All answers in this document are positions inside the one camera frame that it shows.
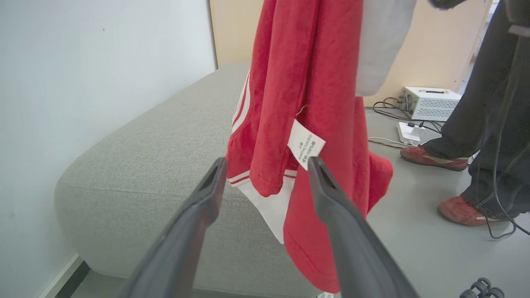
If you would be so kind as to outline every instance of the red shoe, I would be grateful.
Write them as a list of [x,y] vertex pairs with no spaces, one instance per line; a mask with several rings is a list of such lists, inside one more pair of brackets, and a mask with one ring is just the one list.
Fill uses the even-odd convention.
[[467,157],[453,160],[441,159],[427,153],[421,145],[403,148],[400,153],[404,159],[418,164],[439,166],[453,171],[463,171],[467,168]]
[[[464,198],[454,197],[443,201],[438,205],[438,211],[449,221],[463,225],[486,224],[486,217],[471,206]],[[493,219],[488,217],[489,222],[506,221],[508,219]]]

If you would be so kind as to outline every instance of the dark pants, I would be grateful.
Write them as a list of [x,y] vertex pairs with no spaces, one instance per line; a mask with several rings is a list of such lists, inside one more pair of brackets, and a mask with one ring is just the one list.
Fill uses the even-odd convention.
[[500,117],[508,74],[519,47],[522,74],[501,138],[497,164],[498,197],[511,216],[530,211],[530,40],[508,33],[510,24],[502,1],[484,37],[466,91],[443,128],[442,137],[423,145],[434,156],[446,159],[479,155],[469,168],[471,185],[461,194],[473,207],[492,218],[505,217],[493,195],[493,167]]

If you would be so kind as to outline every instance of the white cable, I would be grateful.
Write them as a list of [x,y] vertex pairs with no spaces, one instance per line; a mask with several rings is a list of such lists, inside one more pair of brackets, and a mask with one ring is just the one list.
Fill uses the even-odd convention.
[[404,146],[408,146],[408,147],[415,147],[414,145],[410,145],[410,144],[405,144],[405,143],[401,143],[401,142],[396,142],[396,141],[393,141],[391,139],[387,139],[387,138],[381,138],[381,137],[369,137],[368,139],[383,139],[387,142],[390,142],[390,143],[394,143],[394,144],[399,144],[399,145],[404,145]]

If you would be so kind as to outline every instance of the baseboard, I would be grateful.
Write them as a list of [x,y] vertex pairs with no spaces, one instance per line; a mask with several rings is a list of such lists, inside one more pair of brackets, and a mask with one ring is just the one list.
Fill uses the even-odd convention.
[[59,274],[46,287],[44,292],[40,294],[39,298],[55,298],[57,293],[63,288],[66,282],[70,279],[75,270],[79,268],[83,259],[78,254],[75,254],[68,263],[61,269]]

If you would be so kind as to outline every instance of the gray upholstery fabric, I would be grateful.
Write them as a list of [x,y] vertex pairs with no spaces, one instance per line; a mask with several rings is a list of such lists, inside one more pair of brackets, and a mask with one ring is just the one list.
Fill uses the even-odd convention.
[[[215,158],[226,151],[248,64],[226,66],[112,133],[56,188],[66,238],[97,272],[127,276]],[[254,206],[227,185],[195,287],[267,297],[319,294]]]

